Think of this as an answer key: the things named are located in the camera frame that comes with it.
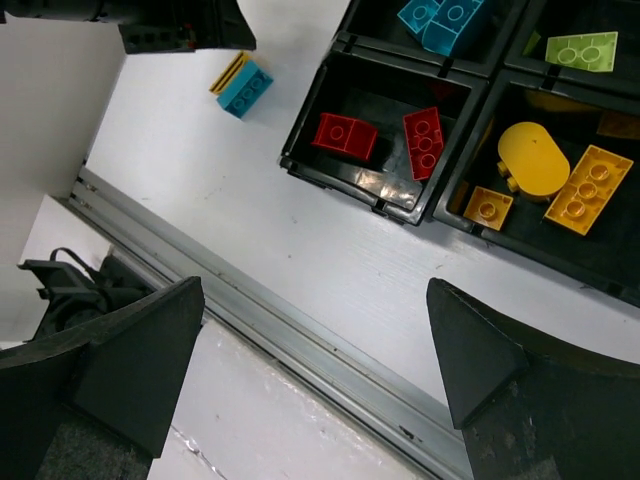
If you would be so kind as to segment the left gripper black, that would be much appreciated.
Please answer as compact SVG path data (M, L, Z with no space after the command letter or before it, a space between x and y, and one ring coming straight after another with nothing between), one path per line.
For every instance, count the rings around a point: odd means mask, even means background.
M128 54L256 49L256 38L235 0L13 0L6 16L118 26Z

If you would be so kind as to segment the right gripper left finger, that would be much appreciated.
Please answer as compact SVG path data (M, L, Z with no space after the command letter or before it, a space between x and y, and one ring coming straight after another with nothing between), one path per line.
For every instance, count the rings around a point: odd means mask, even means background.
M188 277L1 353L4 479L145 479L162 454L204 295Z

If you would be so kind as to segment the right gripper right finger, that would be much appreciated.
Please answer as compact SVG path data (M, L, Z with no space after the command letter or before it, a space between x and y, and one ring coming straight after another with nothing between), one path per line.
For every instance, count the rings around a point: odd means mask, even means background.
M426 304L474 478L638 478L638 365L532 328L443 279L430 279Z

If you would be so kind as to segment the yellow striped lego piece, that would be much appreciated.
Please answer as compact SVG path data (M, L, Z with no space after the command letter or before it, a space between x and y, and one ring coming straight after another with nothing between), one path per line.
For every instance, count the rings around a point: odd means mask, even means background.
M250 60L251 57L246 51L240 51L213 82L209 92L214 95L222 94Z

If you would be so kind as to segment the red flower lego brick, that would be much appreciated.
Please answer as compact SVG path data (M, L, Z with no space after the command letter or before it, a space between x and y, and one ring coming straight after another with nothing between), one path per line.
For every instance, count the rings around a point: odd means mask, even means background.
M321 113L311 144L322 150L368 163L373 155L378 129L352 117Z

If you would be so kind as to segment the yellow rounded lego brick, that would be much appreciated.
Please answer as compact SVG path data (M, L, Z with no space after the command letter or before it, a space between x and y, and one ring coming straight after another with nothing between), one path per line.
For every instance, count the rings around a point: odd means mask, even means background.
M497 169L508 189L532 201L551 200L569 178L567 157L541 124L526 121L510 126L499 138L497 150Z

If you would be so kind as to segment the teal rounded lego brick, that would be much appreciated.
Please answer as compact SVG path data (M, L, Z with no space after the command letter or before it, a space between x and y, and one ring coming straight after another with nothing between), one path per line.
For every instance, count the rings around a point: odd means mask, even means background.
M444 0L422 34L422 47L443 56L461 55L490 21L495 1Z

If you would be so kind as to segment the small teal lego cube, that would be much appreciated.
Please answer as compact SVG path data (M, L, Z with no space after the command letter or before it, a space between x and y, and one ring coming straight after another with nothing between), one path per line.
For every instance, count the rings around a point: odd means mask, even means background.
M408 33L420 41L426 25L438 12L441 5L439 0L410 0L398 13Z

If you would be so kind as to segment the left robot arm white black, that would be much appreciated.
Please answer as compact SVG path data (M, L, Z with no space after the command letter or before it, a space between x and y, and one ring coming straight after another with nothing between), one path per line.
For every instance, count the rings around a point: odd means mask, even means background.
M16 18L118 26L128 54L192 52L198 49L253 50L256 38L236 0L25 0L3 1L1 22ZM47 260L18 266L39 280L48 302L34 338L49 337L132 304L153 290L116 258L100 270L60 247Z

